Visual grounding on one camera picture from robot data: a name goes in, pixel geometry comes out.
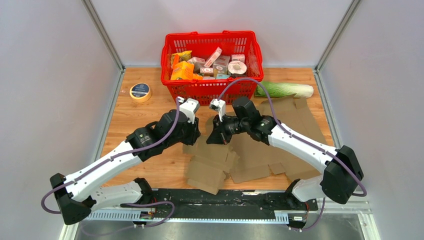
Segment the small brown cardboard box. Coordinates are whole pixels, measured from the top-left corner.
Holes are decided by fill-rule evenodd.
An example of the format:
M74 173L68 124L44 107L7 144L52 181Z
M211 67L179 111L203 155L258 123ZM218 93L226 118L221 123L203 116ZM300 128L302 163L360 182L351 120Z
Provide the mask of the small brown cardboard box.
M186 183L216 195L240 157L231 145L207 144L206 140L207 137L201 135L194 145L182 146L182 152L191 156L185 171Z

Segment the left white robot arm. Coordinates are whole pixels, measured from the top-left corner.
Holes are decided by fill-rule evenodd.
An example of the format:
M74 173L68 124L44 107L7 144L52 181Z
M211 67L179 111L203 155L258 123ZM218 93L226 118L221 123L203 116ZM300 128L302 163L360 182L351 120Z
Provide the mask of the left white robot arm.
M197 110L183 104L163 114L160 120L136 129L114 150L82 170L53 175L50 184L64 223L73 225L94 211L116 205L148 207L153 194L145 178L112 187L103 184L177 143L193 145L201 135Z

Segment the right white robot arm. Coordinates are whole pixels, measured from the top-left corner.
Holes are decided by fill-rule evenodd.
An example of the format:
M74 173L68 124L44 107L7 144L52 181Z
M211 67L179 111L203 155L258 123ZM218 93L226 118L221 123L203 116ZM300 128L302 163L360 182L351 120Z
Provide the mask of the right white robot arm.
M329 198L346 204L364 177L354 150L346 145L337 149L306 137L280 122L274 115L262 115L247 97L233 103L235 115L226 114L226 103L213 99L210 109L217 112L207 144L227 145L232 136L247 133L253 140L282 149L304 160L319 173L309 179L294 180L286 190L285 203L299 209L305 202Z

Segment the orange snack box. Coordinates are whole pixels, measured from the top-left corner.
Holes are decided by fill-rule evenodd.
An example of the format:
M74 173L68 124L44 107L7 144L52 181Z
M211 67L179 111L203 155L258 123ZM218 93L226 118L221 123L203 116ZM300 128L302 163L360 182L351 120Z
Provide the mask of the orange snack box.
M195 65L187 61L181 61L177 63L172 70L170 77L171 81L176 80L192 80L194 74Z

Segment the grey white box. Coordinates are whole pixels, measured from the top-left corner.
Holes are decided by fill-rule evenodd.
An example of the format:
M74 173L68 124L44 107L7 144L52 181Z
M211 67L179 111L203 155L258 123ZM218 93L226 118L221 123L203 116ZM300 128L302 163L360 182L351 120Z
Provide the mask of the grey white box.
M200 68L205 66L206 60L200 57L192 57L187 62L194 65L193 72L198 74L200 72Z

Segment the beige carton box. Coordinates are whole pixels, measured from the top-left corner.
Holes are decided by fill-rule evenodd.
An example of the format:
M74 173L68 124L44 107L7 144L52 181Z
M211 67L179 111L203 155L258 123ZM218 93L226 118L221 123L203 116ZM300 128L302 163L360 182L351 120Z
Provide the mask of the beige carton box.
M226 75L228 73L228 64L231 57L228 55L220 55L212 64L214 70L213 76L216 77L218 74Z

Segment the small pink box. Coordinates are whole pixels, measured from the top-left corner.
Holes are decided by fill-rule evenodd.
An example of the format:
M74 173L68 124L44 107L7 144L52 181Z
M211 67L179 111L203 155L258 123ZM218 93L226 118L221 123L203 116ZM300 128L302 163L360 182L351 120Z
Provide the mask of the small pink box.
M239 61L239 62L245 63L246 56L244 54L232 54L231 61Z

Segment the pink white long box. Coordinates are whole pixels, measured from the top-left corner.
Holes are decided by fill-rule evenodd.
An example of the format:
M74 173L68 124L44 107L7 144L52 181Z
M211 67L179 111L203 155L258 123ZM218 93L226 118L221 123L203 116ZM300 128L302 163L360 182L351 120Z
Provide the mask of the pink white long box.
M221 55L222 49L220 47L217 47L215 51L209 56L209 58L205 61L204 67L210 68L213 63L218 59L218 57Z

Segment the large flat cardboard sheet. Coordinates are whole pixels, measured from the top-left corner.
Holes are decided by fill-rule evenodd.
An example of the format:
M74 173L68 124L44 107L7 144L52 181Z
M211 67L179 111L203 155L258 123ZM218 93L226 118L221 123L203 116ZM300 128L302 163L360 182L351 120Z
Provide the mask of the large flat cardboard sheet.
M230 171L234 183L268 177L271 173L286 174L294 181L309 179L324 172L326 162L332 158L321 144L269 115L260 115L254 103L247 97L240 97L232 103L236 117L243 126L243 132L250 140L238 138L233 149L240 157L240 163Z

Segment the red plastic shopping basket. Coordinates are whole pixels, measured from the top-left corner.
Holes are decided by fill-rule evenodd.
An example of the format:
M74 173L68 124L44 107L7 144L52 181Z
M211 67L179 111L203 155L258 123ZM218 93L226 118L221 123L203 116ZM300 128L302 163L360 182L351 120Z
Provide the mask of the red plastic shopping basket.
M171 55L192 51L191 57L205 59L216 50L222 49L221 55L244 54L247 72L245 74L218 74L214 76L213 65L201 67L199 73L193 73L191 80L170 80L173 68ZM240 78L252 78L258 82L264 78L262 53L253 31L227 31L221 33L170 33L165 37L161 53L161 82L175 97L193 98L201 105L208 105L217 98L224 88Z

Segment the yellow tape roll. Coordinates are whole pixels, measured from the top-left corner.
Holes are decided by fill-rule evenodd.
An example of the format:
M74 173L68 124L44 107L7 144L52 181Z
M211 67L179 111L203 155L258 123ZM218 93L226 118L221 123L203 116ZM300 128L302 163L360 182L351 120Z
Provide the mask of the yellow tape roll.
M144 103L151 98L152 90L147 83L140 82L130 88L129 95L135 102Z

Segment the green napa cabbage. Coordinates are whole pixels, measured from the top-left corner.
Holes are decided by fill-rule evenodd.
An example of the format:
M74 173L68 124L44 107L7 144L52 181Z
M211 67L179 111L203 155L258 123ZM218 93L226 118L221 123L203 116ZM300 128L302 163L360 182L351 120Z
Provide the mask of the green napa cabbage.
M310 98L314 94L314 88L308 84L270 81L262 81L261 84L271 98L283 98L287 96Z

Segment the yellow snack bag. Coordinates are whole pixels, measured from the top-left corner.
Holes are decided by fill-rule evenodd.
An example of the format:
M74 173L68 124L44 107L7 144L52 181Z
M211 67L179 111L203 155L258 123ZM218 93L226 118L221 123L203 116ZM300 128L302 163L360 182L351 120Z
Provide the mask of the yellow snack bag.
M183 62L183 61L187 62L191 58L192 58L192 51L191 50L173 53L171 55L171 60L170 60L171 67L174 68L175 65L177 65L178 63Z

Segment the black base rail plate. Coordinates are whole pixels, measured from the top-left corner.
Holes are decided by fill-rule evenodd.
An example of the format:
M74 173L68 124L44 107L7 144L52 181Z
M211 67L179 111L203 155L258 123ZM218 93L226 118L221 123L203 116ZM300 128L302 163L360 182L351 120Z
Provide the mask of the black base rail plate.
M294 211L301 216L316 211L316 200L307 203L287 200L282 190L219 190L216 195L200 189L159 188L151 202L172 202L173 219L272 220L278 211Z

